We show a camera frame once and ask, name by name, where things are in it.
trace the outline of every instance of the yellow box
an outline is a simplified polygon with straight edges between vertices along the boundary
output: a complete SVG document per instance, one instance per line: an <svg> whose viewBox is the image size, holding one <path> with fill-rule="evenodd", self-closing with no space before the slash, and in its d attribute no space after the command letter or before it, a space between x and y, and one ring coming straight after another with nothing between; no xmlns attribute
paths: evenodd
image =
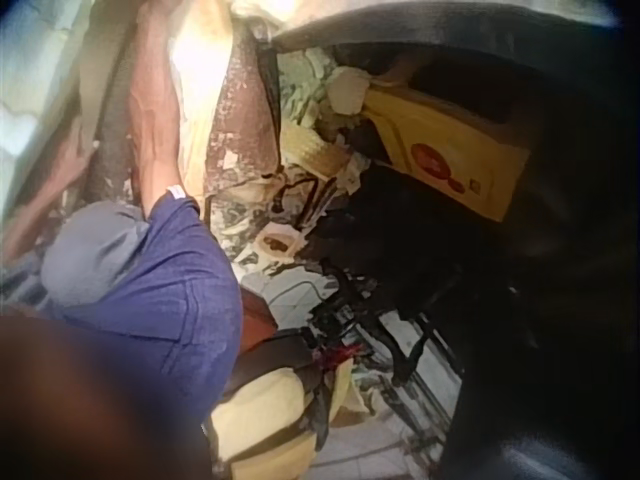
<svg viewBox="0 0 640 480"><path fill-rule="evenodd" d="M362 113L376 125L396 170L502 221L535 136L531 124L523 128L522 110L494 124L406 87L372 86Z"/></svg>

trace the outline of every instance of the blue shirt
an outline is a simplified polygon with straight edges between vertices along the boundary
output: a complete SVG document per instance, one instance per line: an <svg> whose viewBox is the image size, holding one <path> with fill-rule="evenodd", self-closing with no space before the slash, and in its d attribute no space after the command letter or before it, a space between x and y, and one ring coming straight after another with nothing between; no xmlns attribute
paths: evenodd
<svg viewBox="0 0 640 480"><path fill-rule="evenodd" d="M204 419L240 346L239 286L193 200L167 193L148 222L135 265L114 288L95 303L51 313L161 373Z"/></svg>

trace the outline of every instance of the person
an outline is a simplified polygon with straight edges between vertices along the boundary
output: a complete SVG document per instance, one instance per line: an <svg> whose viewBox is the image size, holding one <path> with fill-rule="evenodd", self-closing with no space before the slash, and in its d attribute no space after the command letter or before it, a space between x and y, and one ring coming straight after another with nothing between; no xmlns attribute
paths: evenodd
<svg viewBox="0 0 640 480"><path fill-rule="evenodd" d="M242 304L230 262L181 183L180 111L167 54L177 3L152 0L138 17L129 107L142 208L89 205L43 253L34 250L49 212L89 165L92 152L80 151L81 119L74 120L48 179L6 229L2 298L15 308L3 323L24 322L29 306L48 319L38 328L64 325L92 345L84 351L100 351L97 363L109 364L107 376L121 376L115 383L138 403L155 400L137 386L162 383L158 390L175 392L180 408L202 422L237 356Z"/></svg>

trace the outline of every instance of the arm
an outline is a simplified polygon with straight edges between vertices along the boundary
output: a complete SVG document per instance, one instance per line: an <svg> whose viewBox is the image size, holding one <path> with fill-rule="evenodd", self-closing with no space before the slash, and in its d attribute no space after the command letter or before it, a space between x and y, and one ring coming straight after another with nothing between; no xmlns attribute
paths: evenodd
<svg viewBox="0 0 640 480"><path fill-rule="evenodd" d="M10 222L2 239L2 265L9 265L34 247L62 193L87 169L93 151L80 152L80 126L78 117L60 144L51 173L42 188Z"/></svg>
<svg viewBox="0 0 640 480"><path fill-rule="evenodd" d="M145 216L167 187L181 185L180 109L171 80L167 42L171 9L151 2L140 10L129 109Z"/></svg>

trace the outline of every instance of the cable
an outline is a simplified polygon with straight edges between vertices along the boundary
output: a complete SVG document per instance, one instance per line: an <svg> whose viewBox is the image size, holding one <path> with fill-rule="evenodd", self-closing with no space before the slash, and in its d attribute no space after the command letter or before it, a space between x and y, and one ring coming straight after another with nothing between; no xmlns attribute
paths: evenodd
<svg viewBox="0 0 640 480"><path fill-rule="evenodd" d="M291 285L290 287L284 289L283 291L281 291L279 294L277 294L275 297L273 297L270 301L269 301L269 305L271 305L273 302L275 302L277 299L279 299L281 296L289 293L292 290L295 290L296 288L298 288L300 285L304 285L304 284L309 284L311 285L311 288L313 289L313 291L315 292L315 294L318 296L318 298L320 299L321 302L324 302L326 300L326 298L323 298L322 295L320 295L320 291L318 290L318 287L315 286L315 284L309 280L304 280L300 283L296 283L295 285Z"/></svg>

